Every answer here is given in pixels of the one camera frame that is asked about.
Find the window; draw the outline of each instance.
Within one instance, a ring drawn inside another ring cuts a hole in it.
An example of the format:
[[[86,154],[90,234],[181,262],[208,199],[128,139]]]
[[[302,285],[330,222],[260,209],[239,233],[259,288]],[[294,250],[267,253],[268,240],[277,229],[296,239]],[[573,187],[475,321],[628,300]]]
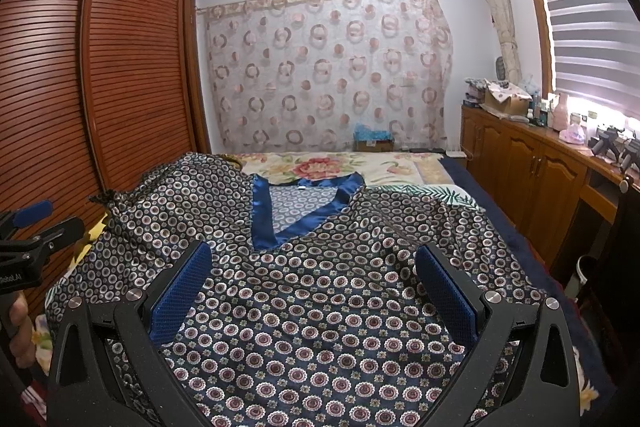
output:
[[[628,1],[534,3],[545,70],[543,87],[638,118],[640,22]]]

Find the blue satin collar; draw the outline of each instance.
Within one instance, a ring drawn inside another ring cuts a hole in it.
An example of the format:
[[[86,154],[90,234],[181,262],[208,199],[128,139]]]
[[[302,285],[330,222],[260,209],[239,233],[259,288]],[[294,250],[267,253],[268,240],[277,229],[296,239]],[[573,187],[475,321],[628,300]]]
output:
[[[251,235],[255,250],[271,250],[286,243],[292,237],[305,235],[316,229],[324,220],[340,212],[349,204],[351,197],[358,188],[364,185],[364,179],[354,172],[349,176],[328,178],[325,180],[311,181],[305,178],[278,185],[271,185],[266,178],[254,175],[254,205],[252,208]],[[337,192],[332,201],[314,210],[290,227],[278,233],[273,232],[273,209],[269,187],[337,187]]]

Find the zebra blind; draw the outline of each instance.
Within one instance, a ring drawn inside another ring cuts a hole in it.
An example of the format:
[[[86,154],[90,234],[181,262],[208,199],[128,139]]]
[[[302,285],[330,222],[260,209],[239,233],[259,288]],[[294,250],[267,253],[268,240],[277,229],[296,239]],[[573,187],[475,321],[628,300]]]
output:
[[[627,0],[546,0],[557,92],[640,117],[640,22]]]

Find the metal screw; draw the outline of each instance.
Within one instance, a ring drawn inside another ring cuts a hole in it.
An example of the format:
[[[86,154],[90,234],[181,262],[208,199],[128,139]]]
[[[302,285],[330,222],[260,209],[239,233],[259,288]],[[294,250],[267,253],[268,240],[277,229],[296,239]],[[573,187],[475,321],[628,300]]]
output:
[[[68,305],[72,310],[75,310],[80,304],[82,304],[82,297],[76,295],[75,297],[71,297]]]
[[[137,301],[142,297],[142,290],[140,288],[133,288],[127,292],[127,301]]]
[[[493,304],[497,304],[502,300],[502,296],[498,292],[494,292],[493,290],[489,290],[484,294],[484,298]]]
[[[553,297],[547,297],[545,299],[545,304],[547,308],[551,308],[552,310],[557,310],[560,307],[558,299],[554,299]]]

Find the trash can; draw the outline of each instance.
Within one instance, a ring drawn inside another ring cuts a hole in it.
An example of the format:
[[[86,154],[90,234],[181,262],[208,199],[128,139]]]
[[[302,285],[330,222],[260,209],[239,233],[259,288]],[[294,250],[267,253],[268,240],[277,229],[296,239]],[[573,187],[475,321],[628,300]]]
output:
[[[596,267],[598,260],[591,255],[581,255],[578,258],[578,262],[575,264],[575,271],[569,279],[564,294],[570,299],[575,299],[582,287],[587,284],[587,279],[593,273],[593,269]]]

